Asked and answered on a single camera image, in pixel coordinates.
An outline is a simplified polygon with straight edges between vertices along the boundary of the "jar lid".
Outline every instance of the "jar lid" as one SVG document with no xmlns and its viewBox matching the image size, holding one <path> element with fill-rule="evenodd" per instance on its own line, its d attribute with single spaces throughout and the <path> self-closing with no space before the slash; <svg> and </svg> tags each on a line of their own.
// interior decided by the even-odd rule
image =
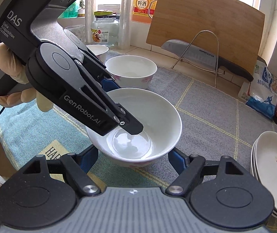
<svg viewBox="0 0 277 233">
<path fill-rule="evenodd" d="M 113 14 L 112 10 L 98 10 L 94 12 L 95 16 L 108 16 L 112 14 Z"/>
<path fill-rule="evenodd" d="M 115 17 L 117 17 L 116 14 L 107 15 L 107 16 L 95 16 L 95 18 L 115 18 Z"/>
</svg>

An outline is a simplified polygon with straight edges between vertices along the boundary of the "plastic wrap roll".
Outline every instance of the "plastic wrap roll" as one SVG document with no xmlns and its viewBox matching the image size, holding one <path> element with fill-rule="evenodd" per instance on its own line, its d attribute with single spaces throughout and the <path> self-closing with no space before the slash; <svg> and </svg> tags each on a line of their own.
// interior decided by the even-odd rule
<svg viewBox="0 0 277 233">
<path fill-rule="evenodd" d="M 85 8 L 86 41 L 87 43 L 93 43 L 91 24 L 95 20 L 94 12 L 97 11 L 96 0 L 86 0 Z"/>
<path fill-rule="evenodd" d="M 121 0 L 118 47 L 130 47 L 133 0 Z"/>
</svg>

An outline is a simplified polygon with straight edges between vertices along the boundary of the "metal rack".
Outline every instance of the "metal rack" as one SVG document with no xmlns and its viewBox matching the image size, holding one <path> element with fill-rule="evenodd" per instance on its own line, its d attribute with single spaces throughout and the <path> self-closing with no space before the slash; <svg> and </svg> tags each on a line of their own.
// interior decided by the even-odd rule
<svg viewBox="0 0 277 233">
<path fill-rule="evenodd" d="M 149 8 L 148 8 L 148 16 L 152 19 L 152 16 L 150 15 L 150 8 L 151 8 L 151 5 L 152 3 L 156 2 L 157 0 L 153 0 L 150 5 L 149 5 Z M 201 33 L 203 32 L 208 32 L 208 33 L 211 33 L 212 35 L 214 35 L 214 37 L 216 38 L 217 40 L 217 59 L 216 59 L 216 65 L 215 65 L 215 71 L 212 71 L 212 70 L 208 70 L 208 69 L 204 69 L 202 67 L 199 67 L 193 63 L 191 63 L 189 60 L 186 60 L 185 58 L 183 58 L 183 55 L 186 53 L 186 51 L 189 49 L 189 47 L 192 45 L 193 41 L 195 41 L 195 39 L 197 38 L 197 36 L 199 36 Z M 190 65 L 193 65 L 194 67 L 198 68 L 198 69 L 201 69 L 203 71 L 207 71 L 207 72 L 210 72 L 210 73 L 213 73 L 215 74 L 215 84 L 214 84 L 214 87 L 216 88 L 216 83 L 217 83 L 217 75 L 225 75 L 225 71 L 223 73 L 220 73 L 218 72 L 218 58 L 219 58 L 219 40 L 217 38 L 217 36 L 215 35 L 214 32 L 212 31 L 209 31 L 209 30 L 202 30 L 200 32 L 197 33 L 197 35 L 193 38 L 193 40 L 190 42 L 190 44 L 187 46 L 187 48 L 184 50 L 184 52 L 182 53 L 182 55 L 178 58 L 178 60 L 176 61 L 176 63 L 171 67 L 171 69 L 173 69 L 176 64 L 182 60 Z"/>
</svg>

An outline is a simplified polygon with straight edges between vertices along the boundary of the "white bag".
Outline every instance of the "white bag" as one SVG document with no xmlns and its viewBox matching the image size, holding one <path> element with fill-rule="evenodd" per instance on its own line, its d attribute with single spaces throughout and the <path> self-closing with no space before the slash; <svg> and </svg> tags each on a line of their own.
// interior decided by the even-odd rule
<svg viewBox="0 0 277 233">
<path fill-rule="evenodd" d="M 277 104 L 277 92 L 271 87 L 273 75 L 264 62 L 257 60 L 253 77 L 251 83 L 243 83 L 238 96 L 246 105 L 272 119 Z"/>
</svg>

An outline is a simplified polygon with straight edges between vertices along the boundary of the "blue cloth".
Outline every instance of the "blue cloth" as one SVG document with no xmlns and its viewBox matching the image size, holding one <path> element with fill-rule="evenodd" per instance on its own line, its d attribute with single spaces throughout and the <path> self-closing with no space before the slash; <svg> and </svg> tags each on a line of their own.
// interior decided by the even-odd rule
<svg viewBox="0 0 277 233">
<path fill-rule="evenodd" d="M 56 106 L 44 113 L 34 100 L 6 108 L 0 116 L 0 142 L 16 169 L 54 140 L 74 153 L 91 145 L 85 126 Z"/>
</svg>

